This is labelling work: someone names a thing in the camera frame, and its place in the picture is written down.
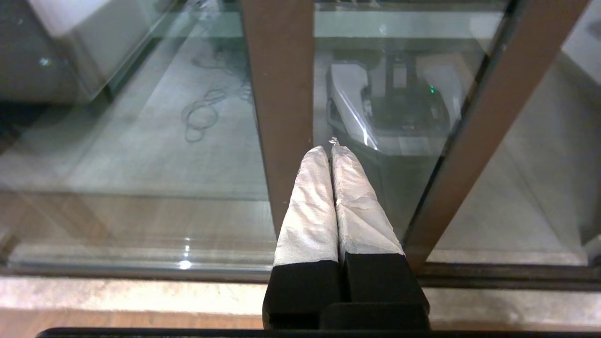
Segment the tape wrapped left gripper left finger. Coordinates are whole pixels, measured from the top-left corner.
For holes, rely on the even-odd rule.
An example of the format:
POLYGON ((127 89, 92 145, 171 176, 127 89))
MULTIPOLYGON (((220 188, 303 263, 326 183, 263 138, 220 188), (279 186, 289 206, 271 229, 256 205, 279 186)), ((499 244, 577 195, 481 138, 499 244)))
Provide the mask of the tape wrapped left gripper left finger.
POLYGON ((341 301, 338 237, 329 159, 317 146, 301 160, 277 238, 265 329, 318 329, 322 311, 341 301))

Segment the tape wrapped left gripper right finger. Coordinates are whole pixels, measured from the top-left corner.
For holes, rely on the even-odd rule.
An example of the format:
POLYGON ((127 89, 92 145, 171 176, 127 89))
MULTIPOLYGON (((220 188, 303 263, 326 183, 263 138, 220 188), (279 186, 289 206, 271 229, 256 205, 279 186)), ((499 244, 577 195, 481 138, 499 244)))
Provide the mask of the tape wrapped left gripper right finger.
POLYGON ((357 156, 332 139, 343 278, 351 302, 429 304, 357 156))

